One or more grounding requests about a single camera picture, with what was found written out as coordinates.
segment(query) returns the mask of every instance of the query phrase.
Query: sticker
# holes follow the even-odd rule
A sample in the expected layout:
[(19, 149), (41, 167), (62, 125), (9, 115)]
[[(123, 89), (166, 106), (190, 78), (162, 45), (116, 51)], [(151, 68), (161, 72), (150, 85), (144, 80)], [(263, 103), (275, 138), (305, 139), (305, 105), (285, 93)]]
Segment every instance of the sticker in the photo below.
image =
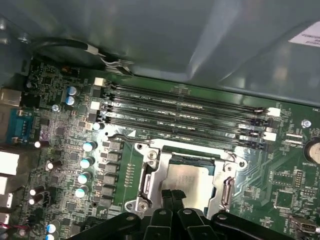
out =
[(320, 48), (320, 21), (289, 40), (290, 43), (303, 44)]

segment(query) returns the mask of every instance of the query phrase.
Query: black cable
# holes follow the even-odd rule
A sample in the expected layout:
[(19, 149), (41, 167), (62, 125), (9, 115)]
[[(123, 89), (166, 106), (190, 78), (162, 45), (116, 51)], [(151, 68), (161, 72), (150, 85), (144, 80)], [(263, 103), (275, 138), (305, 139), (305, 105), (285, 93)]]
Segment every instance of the black cable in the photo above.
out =
[(32, 52), (36, 52), (47, 47), (70, 47), (87, 51), (89, 45), (81, 41), (57, 37), (40, 38), (30, 44), (30, 50)]

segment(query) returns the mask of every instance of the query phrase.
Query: integrated circuit chip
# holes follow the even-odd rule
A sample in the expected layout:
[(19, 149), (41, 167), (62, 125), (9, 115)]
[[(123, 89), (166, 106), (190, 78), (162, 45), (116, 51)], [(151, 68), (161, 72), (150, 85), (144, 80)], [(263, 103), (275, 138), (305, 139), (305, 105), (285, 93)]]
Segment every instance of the integrated circuit chip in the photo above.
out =
[(96, 191), (101, 191), (101, 190), (102, 190), (102, 186), (98, 186), (98, 185), (97, 185), (97, 186), (94, 187), (94, 189), (95, 189)]
[(106, 199), (106, 198), (100, 199), (101, 207), (110, 208), (111, 204), (112, 204), (112, 199)]
[(108, 147), (110, 146), (110, 142), (104, 141), (104, 142), (102, 143), (102, 146), (105, 147), (105, 148), (108, 148)]
[(70, 223), (71, 223), (71, 220), (70, 220), (69, 218), (64, 218), (64, 219), (62, 220), (61, 225), (69, 226)]
[(52, 176), (51, 177), (51, 183), (52, 184), (58, 184), (58, 180), (59, 180), (59, 178), (57, 176)]
[(103, 187), (101, 194), (111, 196), (114, 193), (114, 189), (110, 187)]
[(48, 76), (45, 76), (45, 77), (42, 79), (42, 83), (43, 83), (43, 84), (51, 85), (51, 84), (52, 84), (52, 78), (51, 78), (51, 77), (48, 77)]
[(123, 144), (121, 142), (111, 141), (109, 148), (113, 150), (121, 150), (122, 146)]
[(94, 196), (93, 198), (92, 198), (92, 200), (94, 201), (94, 202), (100, 202), (100, 197), (99, 196)]
[(290, 191), (278, 190), (276, 193), (274, 208), (290, 209), (292, 207), (294, 193)]
[(45, 126), (49, 126), (50, 120), (47, 118), (41, 118), (40, 119), (40, 124), (41, 125), (45, 125)]
[(97, 120), (97, 114), (89, 113), (88, 122), (95, 123)]
[(76, 161), (78, 159), (78, 154), (70, 153), (70, 160)]
[(80, 128), (84, 128), (85, 126), (86, 126), (86, 123), (84, 121), (80, 121), (78, 123), (78, 127), (80, 127)]
[(55, 134), (59, 135), (59, 136), (63, 136), (65, 134), (65, 129), (63, 127), (58, 127), (55, 130)]
[(74, 224), (73, 224), (73, 225), (71, 226), (71, 229), (70, 229), (70, 235), (71, 235), (71, 236), (74, 236), (74, 235), (80, 233), (80, 231), (81, 231), (81, 227), (78, 226), (78, 225), (74, 225)]
[(106, 158), (107, 161), (117, 162), (119, 160), (120, 156), (117, 153), (108, 153), (108, 156)]
[(116, 173), (118, 169), (118, 166), (115, 164), (106, 164), (105, 165), (105, 171), (109, 173)]
[(100, 154), (100, 157), (106, 159), (106, 158), (108, 157), (108, 153), (102, 152), (102, 153)]
[(101, 90), (100, 89), (93, 89), (92, 97), (101, 98)]
[(74, 211), (76, 210), (76, 204), (73, 202), (67, 202), (66, 209), (68, 209), (69, 211)]
[(115, 184), (116, 179), (117, 179), (116, 175), (107, 174), (103, 177), (103, 183), (104, 184)]

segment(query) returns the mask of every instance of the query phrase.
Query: blue capacitor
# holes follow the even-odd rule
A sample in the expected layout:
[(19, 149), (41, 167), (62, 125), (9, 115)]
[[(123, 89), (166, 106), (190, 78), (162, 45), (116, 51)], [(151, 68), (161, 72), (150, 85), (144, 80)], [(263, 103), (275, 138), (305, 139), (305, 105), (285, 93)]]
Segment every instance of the blue capacitor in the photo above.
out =
[(55, 237), (52, 234), (45, 236), (45, 240), (55, 240)]
[(66, 92), (70, 95), (70, 96), (78, 96), (80, 94), (80, 92), (77, 90), (77, 88), (75, 86), (69, 86), (66, 89)]
[(68, 96), (65, 99), (65, 103), (71, 107), (76, 107), (78, 105), (78, 100), (74, 96)]

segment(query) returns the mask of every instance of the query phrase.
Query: capacitor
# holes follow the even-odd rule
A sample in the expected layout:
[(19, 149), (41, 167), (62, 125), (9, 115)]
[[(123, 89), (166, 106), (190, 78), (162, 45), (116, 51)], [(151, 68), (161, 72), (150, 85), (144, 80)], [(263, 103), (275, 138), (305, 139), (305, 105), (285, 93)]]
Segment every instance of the capacitor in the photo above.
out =
[(75, 190), (75, 196), (77, 198), (83, 198), (89, 192), (89, 188), (86, 185), (82, 185), (80, 188)]
[(56, 169), (58, 167), (61, 167), (61, 165), (62, 165), (62, 162), (60, 160), (58, 160), (58, 161), (48, 162), (46, 167), (47, 167), (47, 169), (52, 170), (52, 169)]
[(83, 144), (83, 150), (85, 152), (91, 152), (97, 148), (97, 144), (94, 141), (87, 141)]
[(48, 148), (50, 147), (50, 142), (48, 140), (39, 140), (39, 141), (36, 141), (34, 143), (34, 146), (39, 149), (39, 148)]
[(91, 179), (91, 173), (90, 172), (83, 172), (78, 176), (78, 182), (80, 184), (85, 184)]
[(78, 100), (74, 96), (68, 96), (65, 99), (65, 103), (71, 107), (76, 107), (78, 105)]
[(78, 91), (78, 89), (75, 86), (69, 86), (66, 89), (66, 92), (70, 95), (70, 96), (79, 96), (80, 91)]
[(29, 204), (34, 205), (34, 204), (40, 202), (42, 199), (44, 199), (44, 195), (42, 193), (39, 193), (29, 199)]
[(56, 230), (57, 230), (56, 226), (52, 223), (46, 226), (46, 231), (50, 234), (53, 234)]
[(91, 156), (89, 156), (89, 157), (86, 157), (86, 158), (84, 158), (84, 159), (82, 159), (82, 160), (80, 161), (80, 166), (81, 166), (81, 168), (83, 168), (83, 169), (87, 169), (87, 168), (89, 168), (90, 166), (92, 166), (92, 164), (94, 164), (94, 163), (95, 163), (94, 158), (91, 157)]
[(60, 112), (60, 106), (58, 104), (53, 104), (51, 109), (53, 112)]
[(93, 127), (92, 127), (92, 129), (96, 131), (102, 130), (104, 128), (105, 128), (105, 124), (103, 122), (96, 122), (93, 124)]
[(42, 193), (44, 190), (45, 190), (45, 186), (39, 185), (39, 186), (31, 189), (29, 193), (30, 193), (31, 196), (35, 196), (35, 195), (37, 195), (39, 193)]
[(48, 234), (45, 236), (45, 240), (55, 240), (55, 237), (52, 234)]

